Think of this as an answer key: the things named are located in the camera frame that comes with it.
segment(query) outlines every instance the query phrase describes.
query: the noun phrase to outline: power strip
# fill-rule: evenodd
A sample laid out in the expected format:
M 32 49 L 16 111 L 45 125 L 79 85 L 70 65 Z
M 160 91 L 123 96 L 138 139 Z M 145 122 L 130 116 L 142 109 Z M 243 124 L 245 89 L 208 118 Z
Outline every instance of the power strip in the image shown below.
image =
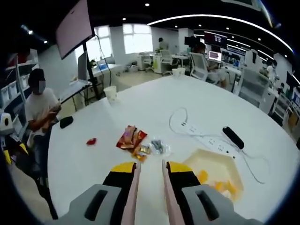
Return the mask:
M 193 135 L 193 136 L 191 136 L 192 138 L 195 138 L 197 141 L 199 141 L 205 147 L 207 147 L 208 149 L 210 149 L 214 152 L 221 153 L 223 155 L 229 155 L 233 158 L 235 158 L 236 155 L 238 155 L 236 149 L 234 149 L 233 146 L 226 143 L 226 142 L 230 143 L 231 141 L 229 139 L 226 140 L 224 137 L 223 140 L 225 140 L 226 142 L 223 142 L 221 135 L 219 138 L 209 136 L 209 135 L 205 136 L 206 133 L 204 133 L 200 129 L 197 129 L 195 126 L 191 125 L 190 123 L 178 122 L 177 126 L 179 127 L 179 129 L 182 132 L 189 134 L 189 135 Z

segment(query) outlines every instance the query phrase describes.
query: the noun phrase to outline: gray gripper base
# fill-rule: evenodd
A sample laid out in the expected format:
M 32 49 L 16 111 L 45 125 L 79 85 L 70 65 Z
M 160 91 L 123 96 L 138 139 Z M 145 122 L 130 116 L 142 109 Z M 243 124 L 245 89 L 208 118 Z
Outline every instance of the gray gripper base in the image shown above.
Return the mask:
M 182 192 L 190 207 L 194 225 L 262 225 L 255 219 L 245 219 L 234 212 L 233 203 L 208 185 L 185 187 Z
M 58 220 L 49 221 L 49 225 L 109 225 L 116 200 L 121 191 L 120 187 L 95 184 L 70 203 L 69 212 Z M 90 220 L 86 212 L 96 195 L 105 195 L 96 217 Z

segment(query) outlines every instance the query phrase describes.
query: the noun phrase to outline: ceiling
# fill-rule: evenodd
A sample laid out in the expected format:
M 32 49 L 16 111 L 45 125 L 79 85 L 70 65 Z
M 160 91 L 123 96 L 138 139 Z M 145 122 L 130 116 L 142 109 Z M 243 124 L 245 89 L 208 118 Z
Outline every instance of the ceiling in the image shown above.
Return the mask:
M 12 2 L 12 8 L 16 15 L 15 20 L 6 22 L 7 47 L 11 51 L 16 49 L 31 47 L 43 51 L 50 45 L 55 44 L 55 30 L 60 21 L 77 3 L 78 0 L 27 0 L 20 1 L 19 4 Z M 224 3 L 221 0 L 185 0 L 178 1 L 154 1 L 154 0 L 127 0 L 127 1 L 98 1 L 88 0 L 90 21 L 92 26 L 110 25 L 121 26 L 122 18 L 126 18 L 127 23 L 150 23 L 160 19 L 179 15 L 190 14 L 213 14 L 225 15 L 239 18 L 261 27 L 264 27 L 272 33 L 283 39 L 292 47 L 295 53 L 300 51 L 300 44 L 297 42 L 298 36 L 294 32 L 296 7 L 292 7 L 292 0 L 285 0 L 284 3 L 275 3 L 272 0 L 262 1 L 268 9 L 274 25 L 281 23 L 280 28 L 270 27 L 266 16 L 259 11 L 238 6 L 231 3 Z M 20 27 L 25 24 L 34 31 L 34 35 L 28 35 Z M 153 26 L 175 29 L 191 28 L 195 33 L 202 33 L 203 30 L 215 30 L 223 32 L 226 36 L 235 36 L 235 39 L 258 48 L 267 54 L 281 53 L 287 55 L 288 59 L 295 66 L 297 63 L 296 54 L 292 52 L 272 37 L 270 34 L 246 25 L 228 19 L 210 18 L 210 17 L 192 17 L 170 20 L 154 24 Z

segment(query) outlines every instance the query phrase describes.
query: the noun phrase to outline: yellow tray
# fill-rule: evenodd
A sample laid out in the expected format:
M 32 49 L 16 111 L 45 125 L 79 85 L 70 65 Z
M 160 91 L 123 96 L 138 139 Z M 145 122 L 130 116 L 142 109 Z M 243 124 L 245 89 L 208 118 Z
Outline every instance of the yellow tray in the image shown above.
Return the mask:
M 229 197 L 233 202 L 241 197 L 244 186 L 234 159 L 230 156 L 198 149 L 183 163 L 192 168 L 196 177 L 201 170 L 205 170 L 208 174 L 205 184 L 214 186 L 217 181 L 226 183 L 230 181 L 236 188 L 236 194 Z

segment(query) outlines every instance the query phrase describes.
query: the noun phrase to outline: white cup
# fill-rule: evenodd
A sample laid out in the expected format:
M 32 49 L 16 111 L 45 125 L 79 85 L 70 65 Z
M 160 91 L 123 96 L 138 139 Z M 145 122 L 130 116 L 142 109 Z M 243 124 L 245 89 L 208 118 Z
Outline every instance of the white cup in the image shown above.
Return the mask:
M 178 69 L 172 69 L 172 73 L 175 77 L 179 76 L 179 70 Z
M 104 88 L 105 95 L 107 97 L 107 100 L 109 102 L 113 102 L 117 98 L 117 87 L 116 86 L 110 86 L 107 88 Z
M 186 69 L 185 68 L 178 68 L 179 76 L 182 76 L 185 74 Z

